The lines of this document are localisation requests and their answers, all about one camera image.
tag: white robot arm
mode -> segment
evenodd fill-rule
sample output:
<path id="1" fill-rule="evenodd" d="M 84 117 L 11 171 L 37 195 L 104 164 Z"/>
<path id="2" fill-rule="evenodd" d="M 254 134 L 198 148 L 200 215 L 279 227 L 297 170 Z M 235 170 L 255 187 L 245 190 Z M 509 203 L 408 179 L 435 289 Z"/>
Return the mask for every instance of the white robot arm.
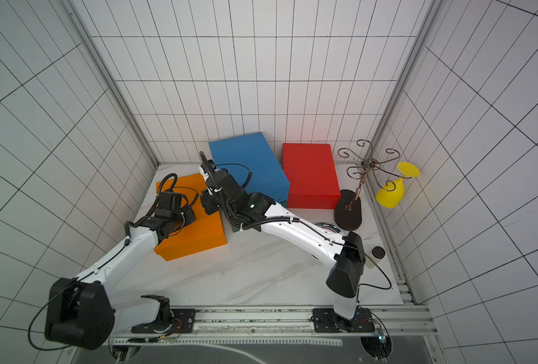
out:
<path id="1" fill-rule="evenodd" d="M 236 184 L 226 171 L 216 169 L 203 154 L 201 158 L 201 174 L 208 186 L 203 191 L 202 204 L 207 213 L 221 210 L 233 225 L 255 228 L 288 240 L 330 268 L 326 284 L 336 293 L 337 324 L 350 331 L 365 262 L 360 236 L 353 232 L 344 236 L 335 227 L 318 226 L 294 215 L 265 195 L 247 194 L 244 186 Z M 176 178 L 174 174 L 168 175 L 160 186 L 171 177 Z M 112 306 L 109 297 L 148 251 L 171 232 L 194 221 L 192 210 L 185 207 L 192 207 L 194 201 L 181 207 L 186 197 L 172 189 L 173 185 L 166 191 L 159 190 L 148 214 L 134 224 L 127 222 L 126 237 L 103 258 L 75 278 L 61 278 L 51 287 L 45 326 L 47 339 L 95 349 L 112 332 L 135 325 L 153 324 L 158 328 L 155 332 L 166 332 L 171 327 L 167 298 L 148 295 L 137 302 Z"/>

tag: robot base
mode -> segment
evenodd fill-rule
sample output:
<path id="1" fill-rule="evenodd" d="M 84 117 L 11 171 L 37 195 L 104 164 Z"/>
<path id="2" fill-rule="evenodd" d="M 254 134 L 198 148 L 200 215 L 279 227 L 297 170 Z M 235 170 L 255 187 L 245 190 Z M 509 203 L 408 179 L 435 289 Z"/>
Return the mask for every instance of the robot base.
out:
<path id="1" fill-rule="evenodd" d="M 347 231 L 354 231 L 362 223 L 362 204 L 360 197 L 353 202 L 352 210 L 346 210 L 346 206 L 354 200 L 355 192 L 350 190 L 340 191 L 340 200 L 334 209 L 334 221 L 336 224 Z"/>
<path id="2" fill-rule="evenodd" d="M 340 330 L 338 327 L 341 320 L 344 320 L 342 317 L 334 313 L 334 309 L 314 309 L 313 310 L 313 326 L 314 331 L 316 332 L 375 332 L 375 325 L 367 321 L 372 319 L 370 310 L 365 308 L 357 308 L 354 315 L 354 319 L 351 324 L 352 327 L 350 330 Z"/>

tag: table surface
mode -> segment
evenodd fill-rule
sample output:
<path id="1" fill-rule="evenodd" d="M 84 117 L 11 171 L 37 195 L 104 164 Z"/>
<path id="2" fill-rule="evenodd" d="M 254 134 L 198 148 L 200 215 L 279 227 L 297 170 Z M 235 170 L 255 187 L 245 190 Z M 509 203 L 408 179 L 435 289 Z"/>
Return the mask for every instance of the table surface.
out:
<path id="1" fill-rule="evenodd" d="M 336 165 L 340 189 L 355 190 L 358 181 L 346 174 L 348 164 Z M 153 203 L 155 184 L 168 173 L 179 177 L 198 173 L 197 164 L 160 165 L 138 212 L 143 216 Z M 364 195 L 360 235 L 366 251 L 384 246 L 372 211 Z M 334 210 L 292 208 L 311 222 L 334 223 Z M 164 261 L 153 251 L 147 253 L 121 280 L 113 301 L 126 302 L 141 295 L 163 295 L 172 306 L 219 305 L 333 305 L 334 295 L 325 284 L 329 269 L 307 252 L 274 235 L 248 231 L 232 232 L 223 217 L 228 244 L 190 256 Z M 362 305 L 402 305 L 389 255 L 379 266 L 392 281 L 392 289 L 361 286 Z M 360 283 L 385 287 L 388 283 L 375 267 L 365 266 Z"/>

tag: metal frame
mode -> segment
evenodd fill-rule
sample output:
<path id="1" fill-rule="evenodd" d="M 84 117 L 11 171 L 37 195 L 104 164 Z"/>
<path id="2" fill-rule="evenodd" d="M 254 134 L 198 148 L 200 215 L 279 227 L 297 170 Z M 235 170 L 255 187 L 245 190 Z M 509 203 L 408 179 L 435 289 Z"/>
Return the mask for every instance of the metal frame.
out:
<path id="1" fill-rule="evenodd" d="M 90 38 L 88 30 L 81 21 L 81 18 L 76 8 L 71 3 L 71 0 L 60 0 L 63 8 L 69 15 L 77 33 L 81 37 L 81 41 L 84 47 L 87 49 L 95 66 L 99 69 L 101 76 L 103 77 L 105 84 L 114 94 L 117 103 L 124 111 L 126 118 L 133 128 L 136 135 L 139 137 L 140 142 L 145 150 L 148 151 L 148 155 L 154 166 L 158 166 L 158 162 L 146 142 L 144 135 L 134 119 L 133 114 L 130 111 L 126 101 L 124 100 L 119 88 L 113 81 L 113 77 L 110 71 L 105 66 L 101 55 L 95 47 L 95 44 Z M 397 101 L 399 99 L 400 92 L 404 89 L 408 82 L 411 73 L 415 69 L 418 62 L 419 55 L 424 47 L 424 44 L 429 37 L 431 28 L 434 25 L 440 11 L 444 5 L 444 0 L 433 0 L 430 5 L 424 22 L 421 25 L 421 29 L 417 34 L 417 40 L 412 47 L 408 59 L 405 62 L 401 75 L 397 82 L 396 87 L 393 90 L 393 94 L 388 105 L 383 112 L 383 118 L 381 123 L 376 128 L 375 137 L 373 138 L 373 147 L 370 148 L 367 153 L 373 151 L 373 148 L 380 142 L 380 138 L 383 134 L 383 130 L 389 123 L 390 115 L 396 108 Z M 348 164 L 355 164 L 354 161 L 346 162 Z M 377 225 L 381 233 L 383 241 L 389 248 L 389 254 L 393 259 L 396 273 L 399 278 L 397 284 L 399 286 L 401 297 L 405 302 L 404 305 L 396 306 L 368 306 L 377 316 L 379 316 L 386 327 L 389 330 L 391 336 L 398 335 L 422 335 L 425 337 L 427 348 L 432 360 L 436 363 L 443 364 L 446 361 L 443 358 L 442 351 L 437 341 L 437 330 L 435 329 L 431 314 L 424 305 L 417 305 L 412 299 L 411 291 L 408 286 L 408 280 L 406 279 L 405 269 L 403 262 L 398 257 L 396 244 L 390 234 L 390 229 L 386 224 L 386 220 L 382 215 L 382 210 L 374 200 L 373 183 L 369 176 L 366 180 L 367 184 L 367 197 L 370 207 L 375 212 Z M 164 339 L 156 343 L 142 343 L 133 344 L 125 343 L 126 346 L 135 345 L 182 345 L 188 342 L 206 342 L 209 344 L 239 344 L 250 343 L 250 340 L 254 340 L 259 343 L 283 341 L 283 343 L 297 344 L 292 340 L 299 338 L 306 341 L 308 344 L 320 344 L 320 345 L 336 345 L 336 339 L 334 337 L 344 336 L 364 336 L 364 333 L 352 333 L 352 332 L 340 332 L 337 334 L 319 334 L 313 331 L 313 324 L 310 320 L 312 310 L 314 308 L 329 308 L 329 306 L 199 306 L 191 307 L 197 309 L 195 316 L 194 331 L 190 334 L 182 334 L 177 339 Z M 104 345 L 119 344 L 122 345 L 123 341 L 127 341 L 130 337 L 142 336 L 142 334 L 132 334 L 131 331 L 119 332 L 112 335 L 110 340 Z M 57 364 L 69 364 L 74 358 L 77 348 L 67 348 L 61 353 Z"/>
<path id="2" fill-rule="evenodd" d="M 73 25 L 75 31 L 77 32 L 77 35 L 81 39 L 81 44 L 87 50 L 87 54 L 89 54 L 90 60 L 97 68 L 101 78 L 105 82 L 105 85 L 107 85 L 107 89 L 110 90 L 113 94 L 115 102 L 122 110 L 125 118 L 127 119 L 127 123 L 133 129 L 135 135 L 141 143 L 141 146 L 144 148 L 144 150 L 146 150 L 146 153 L 149 157 L 149 161 L 151 162 L 153 167 L 157 168 L 159 162 L 154 154 L 154 151 L 152 151 L 152 149 L 150 148 L 147 139 L 145 138 L 145 135 L 141 131 L 137 120 L 135 120 L 135 117 L 133 116 L 129 105 L 125 101 L 121 90 L 119 90 L 119 87 L 115 83 L 113 75 L 107 68 L 103 57 L 101 56 L 99 50 L 95 45 L 95 42 L 93 42 L 93 40 L 91 39 L 90 33 L 85 24 L 83 23 L 77 8 L 73 5 L 71 0 L 59 0 L 59 3 L 63 7 L 63 10 L 65 11 L 67 17 L 71 20 L 71 24 Z"/>

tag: base mounting plate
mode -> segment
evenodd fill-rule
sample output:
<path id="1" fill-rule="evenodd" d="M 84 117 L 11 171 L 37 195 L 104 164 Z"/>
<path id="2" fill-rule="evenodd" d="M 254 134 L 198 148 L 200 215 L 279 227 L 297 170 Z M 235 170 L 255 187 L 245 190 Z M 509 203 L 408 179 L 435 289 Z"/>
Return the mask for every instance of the base mounting plate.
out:
<path id="1" fill-rule="evenodd" d="M 194 309 L 171 309 L 172 311 L 172 317 L 173 319 L 178 318 L 180 321 L 182 321 L 182 331 L 180 331 L 182 334 L 188 334 L 192 332 L 192 328 L 194 327 L 194 315 L 196 314 L 196 310 Z M 178 330 L 178 326 L 180 323 L 178 323 L 177 320 L 174 320 L 172 322 L 172 327 L 170 328 L 169 332 L 176 332 Z M 141 324 L 136 325 L 131 328 L 131 331 L 134 334 L 153 334 L 154 328 L 150 326 L 150 324 Z"/>
<path id="2" fill-rule="evenodd" d="M 316 332 L 342 332 L 335 323 L 336 314 L 334 309 L 314 309 L 313 329 Z M 370 310 L 357 308 L 354 314 L 352 332 L 375 332 L 375 325 L 366 320 L 372 318 Z"/>
<path id="3" fill-rule="evenodd" d="M 352 210 L 346 210 L 346 206 L 354 200 L 356 192 L 350 190 L 340 190 L 340 200 L 334 209 L 334 221 L 347 231 L 354 231 L 362 223 L 362 203 L 360 197 L 352 203 Z"/>

